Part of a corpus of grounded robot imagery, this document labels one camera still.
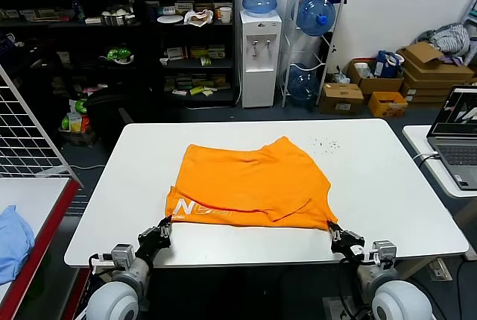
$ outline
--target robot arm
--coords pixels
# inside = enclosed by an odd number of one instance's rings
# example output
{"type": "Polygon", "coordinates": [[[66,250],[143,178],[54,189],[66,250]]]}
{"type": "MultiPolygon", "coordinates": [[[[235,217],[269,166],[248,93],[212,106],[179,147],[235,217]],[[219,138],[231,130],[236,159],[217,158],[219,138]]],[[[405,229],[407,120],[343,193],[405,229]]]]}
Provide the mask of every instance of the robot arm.
{"type": "Polygon", "coordinates": [[[77,319],[86,320],[135,320],[141,305],[146,302],[149,276],[159,250],[169,248],[171,217],[164,218],[157,227],[140,234],[136,258],[131,245],[117,245],[111,252],[115,265],[126,270],[113,272],[109,283],[91,295],[88,306],[77,319]]]}
{"type": "Polygon", "coordinates": [[[364,238],[328,222],[331,250],[341,253],[356,267],[358,293],[369,304],[375,320],[432,320],[429,299],[416,286],[399,280],[394,268],[396,246],[387,241],[364,250],[364,238]]]}

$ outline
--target orange box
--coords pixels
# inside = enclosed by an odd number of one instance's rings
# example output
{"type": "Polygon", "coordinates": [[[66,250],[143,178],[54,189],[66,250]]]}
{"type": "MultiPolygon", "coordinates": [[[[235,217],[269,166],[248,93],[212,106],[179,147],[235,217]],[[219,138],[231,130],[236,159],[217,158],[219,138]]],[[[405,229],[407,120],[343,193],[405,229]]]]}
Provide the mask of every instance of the orange box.
{"type": "Polygon", "coordinates": [[[398,92],[373,92],[370,103],[374,117],[404,116],[408,103],[398,92]]]}

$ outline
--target laptop keyboard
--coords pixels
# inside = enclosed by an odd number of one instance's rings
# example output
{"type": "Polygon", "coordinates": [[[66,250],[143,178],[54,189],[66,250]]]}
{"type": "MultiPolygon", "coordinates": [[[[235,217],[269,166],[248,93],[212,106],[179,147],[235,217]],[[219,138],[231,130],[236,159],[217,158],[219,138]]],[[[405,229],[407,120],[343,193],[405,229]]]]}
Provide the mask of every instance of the laptop keyboard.
{"type": "Polygon", "coordinates": [[[477,166],[477,146],[439,145],[437,148],[449,165],[477,166]]]}

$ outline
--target laptop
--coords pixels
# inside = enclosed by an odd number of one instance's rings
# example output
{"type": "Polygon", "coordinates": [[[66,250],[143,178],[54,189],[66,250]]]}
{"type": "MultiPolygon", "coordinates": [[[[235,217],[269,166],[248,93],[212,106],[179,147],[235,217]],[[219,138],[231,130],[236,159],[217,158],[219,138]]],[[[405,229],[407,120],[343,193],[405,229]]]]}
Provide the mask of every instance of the laptop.
{"type": "Polygon", "coordinates": [[[427,140],[460,189],[477,189],[477,87],[452,88],[427,140]]]}

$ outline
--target wire grid panel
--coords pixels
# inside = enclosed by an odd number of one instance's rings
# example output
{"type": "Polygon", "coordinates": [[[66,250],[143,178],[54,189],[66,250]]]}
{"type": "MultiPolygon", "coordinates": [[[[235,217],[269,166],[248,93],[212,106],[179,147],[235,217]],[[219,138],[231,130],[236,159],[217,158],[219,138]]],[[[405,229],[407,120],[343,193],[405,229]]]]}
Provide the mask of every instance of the wire grid panel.
{"type": "Polygon", "coordinates": [[[83,188],[0,65],[0,178],[73,178],[83,188]]]}

